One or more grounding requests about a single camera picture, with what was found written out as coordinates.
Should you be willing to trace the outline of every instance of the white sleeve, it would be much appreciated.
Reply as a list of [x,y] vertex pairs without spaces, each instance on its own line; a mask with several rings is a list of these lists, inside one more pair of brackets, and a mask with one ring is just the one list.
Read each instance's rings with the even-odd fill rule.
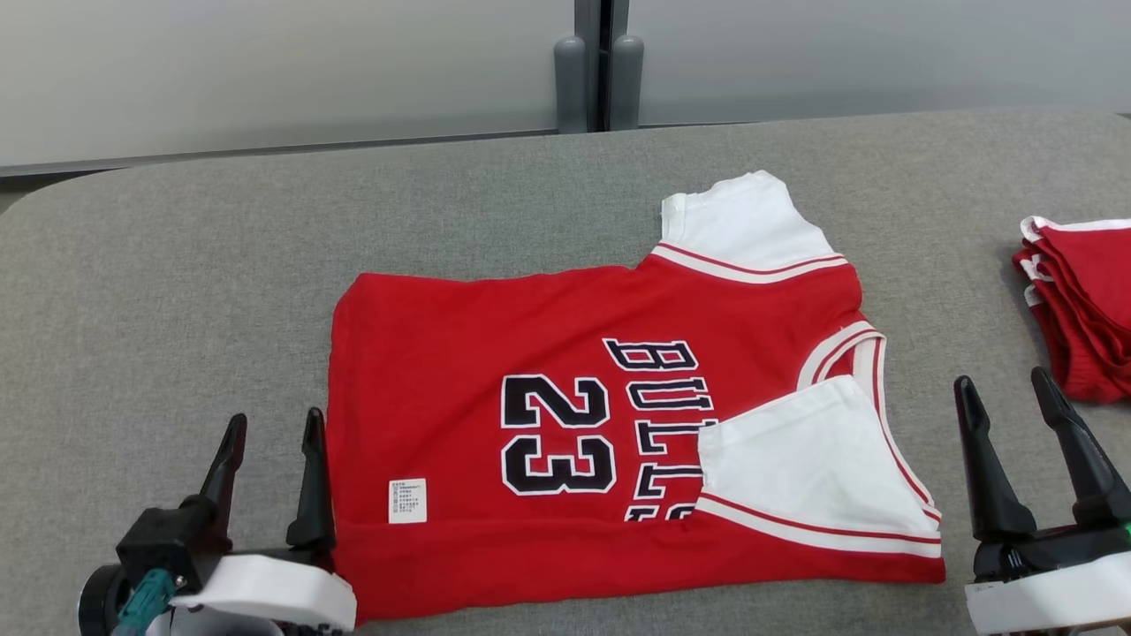
[[766,171],[664,199],[664,246],[756,272],[838,257],[802,218],[785,183]]

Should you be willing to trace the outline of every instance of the white wall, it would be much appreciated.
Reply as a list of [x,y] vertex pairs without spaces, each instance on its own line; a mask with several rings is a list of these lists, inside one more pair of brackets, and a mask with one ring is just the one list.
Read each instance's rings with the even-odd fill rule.
[[1128,0],[637,0],[640,123],[1080,104],[1131,112]]
[[572,31],[572,0],[5,0],[0,174],[552,129]]

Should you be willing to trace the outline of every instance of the gray table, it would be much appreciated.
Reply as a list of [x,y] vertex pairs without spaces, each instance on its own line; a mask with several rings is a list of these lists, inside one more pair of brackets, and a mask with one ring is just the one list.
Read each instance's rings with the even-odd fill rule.
[[[67,634],[143,507],[199,487],[251,420],[231,532],[282,544],[330,311],[362,270],[481,278],[647,253],[658,204],[766,169],[856,265],[890,338],[891,427],[943,512],[944,585],[793,582],[467,610],[366,634],[968,634],[951,398],[973,376],[1041,523],[1073,501],[1028,384],[1046,360],[1009,265],[1018,222],[1131,216],[1131,123],[936,113],[489,140],[138,167],[0,216],[0,631]],[[1131,411],[1085,416],[1131,476]]]

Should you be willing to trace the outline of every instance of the basketball jersey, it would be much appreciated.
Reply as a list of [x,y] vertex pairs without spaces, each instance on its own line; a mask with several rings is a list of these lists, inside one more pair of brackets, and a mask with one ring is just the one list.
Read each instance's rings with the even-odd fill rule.
[[632,268],[362,274],[345,293],[327,436],[360,621],[944,578],[854,268],[766,172],[662,218]]

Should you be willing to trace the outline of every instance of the red stripe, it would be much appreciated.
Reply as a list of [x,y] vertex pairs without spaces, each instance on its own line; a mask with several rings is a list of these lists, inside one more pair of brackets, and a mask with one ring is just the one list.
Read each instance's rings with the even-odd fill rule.
[[715,501],[716,504],[722,504],[722,505],[724,505],[724,506],[726,506],[728,508],[734,508],[735,510],[740,510],[740,512],[746,513],[748,515],[753,515],[756,517],[760,517],[760,518],[763,518],[766,521],[770,521],[770,522],[774,522],[774,523],[779,523],[782,525],[788,525],[788,526],[793,526],[793,527],[800,527],[801,530],[808,530],[808,531],[811,531],[811,532],[821,532],[821,533],[824,533],[824,534],[839,534],[839,535],[843,535],[843,536],[865,536],[865,538],[869,538],[869,539],[897,539],[897,540],[900,540],[900,541],[910,541],[913,543],[942,543],[941,539],[927,539],[927,538],[924,538],[924,536],[908,536],[906,534],[896,534],[896,533],[888,533],[888,532],[861,532],[861,531],[856,531],[856,530],[839,530],[839,528],[832,528],[832,527],[821,527],[821,526],[817,526],[817,525],[809,525],[809,524],[798,523],[798,522],[794,522],[794,521],[789,521],[789,519],[784,519],[782,517],[775,517],[774,515],[768,515],[766,513],[761,513],[759,510],[754,510],[754,509],[748,508],[745,506],[740,506],[739,504],[735,504],[734,501],[727,501],[726,499],[720,499],[720,498],[715,497],[714,495],[710,495],[708,492],[700,492],[699,496],[702,497],[702,498],[705,498],[705,499],[710,499],[711,501]]
[[690,256],[692,258],[698,258],[699,260],[706,260],[707,263],[711,263],[711,264],[718,265],[719,267],[726,267],[728,269],[734,269],[736,272],[745,272],[746,274],[780,274],[782,272],[788,272],[789,269],[796,269],[797,267],[804,267],[805,265],[811,265],[813,263],[826,263],[826,261],[831,261],[831,260],[845,260],[845,257],[843,257],[840,255],[834,255],[834,256],[822,256],[821,258],[814,258],[812,260],[804,260],[802,263],[794,263],[793,265],[787,265],[787,266],[780,267],[778,269],[746,269],[745,267],[739,267],[737,265],[731,265],[729,263],[724,263],[722,260],[715,260],[714,258],[708,258],[708,257],[702,256],[700,253],[696,253],[693,251],[688,251],[688,250],[685,250],[683,248],[677,248],[677,247],[675,247],[673,244],[661,242],[659,247],[662,247],[664,249],[670,249],[672,251],[677,251],[677,252],[680,252],[680,253],[682,253],[684,256]]
[[875,330],[875,329],[863,329],[863,330],[861,330],[861,332],[856,332],[855,334],[853,334],[853,335],[848,336],[847,338],[845,338],[845,340],[840,341],[840,342],[839,342],[839,343],[837,344],[837,346],[836,346],[836,347],[835,347],[835,349],[834,349],[832,351],[830,351],[830,352],[829,352],[829,354],[828,354],[828,355],[826,355],[826,356],[824,356],[824,358],[823,358],[823,359],[821,360],[821,363],[817,366],[817,372],[815,372],[815,375],[813,376],[813,379],[812,379],[812,380],[810,380],[810,383],[809,383],[809,384],[810,384],[810,385],[815,385],[815,384],[817,384],[817,381],[818,381],[818,380],[817,380],[817,378],[820,378],[820,377],[821,377],[821,370],[822,370],[822,369],[824,369],[824,367],[826,367],[826,366],[828,366],[828,364],[835,364],[835,363],[836,363],[836,361],[837,361],[837,360],[839,360],[839,359],[840,359],[840,356],[845,354],[845,352],[844,352],[844,351],[841,351],[841,347],[844,347],[844,346],[845,346],[846,344],[848,344],[848,342],[851,342],[851,341],[855,340],[855,338],[856,338],[856,337],[858,337],[858,336],[863,336],[863,335],[865,335],[865,334],[875,334],[877,336],[879,336],[879,335],[880,335],[880,332],[878,332],[878,330]]
[[[875,354],[874,358],[872,359],[872,398],[875,401],[875,413],[882,420],[883,418],[887,416],[887,413],[883,406],[883,401],[880,399],[880,364],[883,364],[883,360],[880,359],[880,344],[877,343]],[[891,433],[890,430],[884,433],[883,441],[887,442],[888,445],[888,452],[891,453],[891,458],[896,461],[896,465],[899,466],[899,472],[903,473],[904,479],[907,481],[908,485],[912,487],[912,490],[915,491],[915,495],[918,495],[920,499],[922,499],[923,502],[926,504],[930,499],[927,498],[926,493],[923,492],[923,489],[921,489],[918,484],[915,483],[915,480],[912,479],[912,475],[910,473],[907,472],[907,467],[904,466],[904,463],[899,461],[899,455],[896,454],[896,449],[892,448],[891,446],[890,433]],[[934,516],[927,513],[927,510],[923,512],[926,513],[927,516]],[[935,521],[942,521],[942,519],[935,517]]]

